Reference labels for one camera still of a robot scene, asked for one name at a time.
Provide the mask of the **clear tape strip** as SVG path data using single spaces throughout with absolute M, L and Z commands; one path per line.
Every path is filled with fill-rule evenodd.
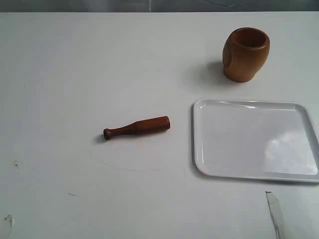
M 275 229 L 276 238 L 284 239 L 285 238 L 284 218 L 283 218 L 280 202 L 276 198 L 273 192 L 266 191 L 265 194 L 267 198 L 270 216 Z

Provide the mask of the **brown wooden mortar cup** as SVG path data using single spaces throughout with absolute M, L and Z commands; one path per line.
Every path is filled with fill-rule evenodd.
M 223 48 L 224 75 L 239 83 L 252 80 L 264 66 L 269 51 L 270 39 L 265 32 L 251 27 L 234 30 Z

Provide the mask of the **white rectangular plastic tray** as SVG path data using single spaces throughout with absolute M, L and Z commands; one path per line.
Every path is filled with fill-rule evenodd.
M 300 104 L 199 100 L 192 119 L 193 161 L 204 175 L 319 181 L 319 137 Z

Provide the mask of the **brown wooden pestle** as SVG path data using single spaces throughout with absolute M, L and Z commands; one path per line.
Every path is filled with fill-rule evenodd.
M 105 140 L 123 135 L 143 135 L 150 133 L 158 133 L 170 129 L 170 121 L 168 116 L 145 119 L 136 121 L 124 127 L 103 130 Z

